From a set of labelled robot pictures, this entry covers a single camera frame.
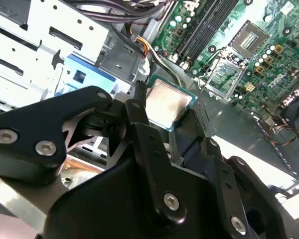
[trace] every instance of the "yellow wire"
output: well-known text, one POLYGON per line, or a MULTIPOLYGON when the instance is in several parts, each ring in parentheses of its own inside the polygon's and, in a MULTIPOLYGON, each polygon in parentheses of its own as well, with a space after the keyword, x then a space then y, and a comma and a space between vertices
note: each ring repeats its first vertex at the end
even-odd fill
MULTIPOLYGON (((130 34, 133 35, 132 26, 130 27, 130 34)), ((147 45, 146 41, 143 38, 141 38, 140 36, 137 37, 137 40, 142 43, 142 45, 145 49, 145 56, 146 56, 149 52, 149 46, 147 45)))

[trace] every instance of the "capacitor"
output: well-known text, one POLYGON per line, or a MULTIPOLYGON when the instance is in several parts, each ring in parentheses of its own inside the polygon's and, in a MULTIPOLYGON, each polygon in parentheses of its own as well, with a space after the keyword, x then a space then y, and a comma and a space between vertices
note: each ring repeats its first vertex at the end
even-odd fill
POLYGON ((176 27, 176 21, 170 21, 169 25, 170 25, 171 27, 176 27))
POLYGON ((176 17, 175 17, 175 21, 176 21, 176 22, 181 22, 181 16, 179 16, 179 15, 176 16, 176 17))
POLYGON ((291 70, 295 73, 298 73, 299 72, 299 69, 294 67, 294 66, 291 66, 291 70))
POLYGON ((265 15, 264 16, 264 22, 270 22, 273 19, 271 15, 265 15))
POLYGON ((290 70, 287 71, 287 74, 290 75, 291 77, 296 75, 293 71, 290 71, 290 70))

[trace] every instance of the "mounting hole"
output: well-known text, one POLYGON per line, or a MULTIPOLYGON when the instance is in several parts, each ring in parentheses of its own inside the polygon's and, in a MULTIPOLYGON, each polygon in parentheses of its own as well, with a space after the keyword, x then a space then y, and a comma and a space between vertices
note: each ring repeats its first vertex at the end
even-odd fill
POLYGON ((110 132, 114 132, 118 129, 118 126, 117 126, 117 124, 112 123, 108 126, 108 129, 109 129, 110 132))
POLYGON ((106 98, 106 95, 102 92, 98 92, 98 96, 105 99, 106 98))
POLYGON ((160 153, 157 152, 157 151, 154 152, 154 155, 155 155, 156 157, 160 157, 160 153))
POLYGON ((225 184, 226 184, 227 188, 229 188, 229 189, 233 188, 233 186, 231 186, 229 183, 225 183, 225 184))

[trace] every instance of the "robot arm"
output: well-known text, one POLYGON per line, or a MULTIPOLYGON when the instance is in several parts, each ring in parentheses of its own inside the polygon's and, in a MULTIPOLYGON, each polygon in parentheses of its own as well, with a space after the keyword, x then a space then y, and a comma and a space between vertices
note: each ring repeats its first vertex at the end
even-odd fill
POLYGON ((299 239, 251 168, 213 139, 204 176, 171 164, 141 102, 87 87, 1 114, 0 203, 44 239, 299 239), (94 136, 108 138, 108 169, 69 191, 66 154, 94 136))

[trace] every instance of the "black cable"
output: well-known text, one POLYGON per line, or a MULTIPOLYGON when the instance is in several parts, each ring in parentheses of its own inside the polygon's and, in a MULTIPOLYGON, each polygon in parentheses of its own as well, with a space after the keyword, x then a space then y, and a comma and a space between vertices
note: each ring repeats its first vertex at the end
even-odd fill
POLYGON ((140 55, 142 55, 144 58, 146 58, 144 52, 135 44, 131 41, 131 39, 129 39, 127 36, 125 36, 123 33, 121 33, 120 31, 118 31, 115 27, 113 27, 112 24, 110 24, 112 30, 115 32, 115 34, 129 47, 131 47, 133 50, 135 50, 137 53, 139 53, 140 55))
POLYGON ((136 10, 133 8, 128 8, 119 3, 110 2, 109 0, 104 1, 93 1, 90 4, 98 4, 102 6, 106 6, 108 8, 112 8, 126 15, 117 15, 117 14, 109 14, 109 13, 102 13, 102 12, 93 12, 83 9, 78 9, 81 12, 85 13, 87 16, 91 17, 94 20, 110 22, 110 23, 125 23, 125 22, 133 22, 136 20, 140 20, 146 17, 149 17, 157 12, 159 12, 164 6, 165 2, 160 3, 157 6, 145 8, 145 10, 136 10))
POLYGON ((110 0, 89 0, 89 1, 68 1, 69 4, 84 4, 84 5, 95 5, 95 6, 104 6, 117 11, 122 11, 127 14, 134 14, 135 10, 132 7, 127 7, 117 2, 110 0))

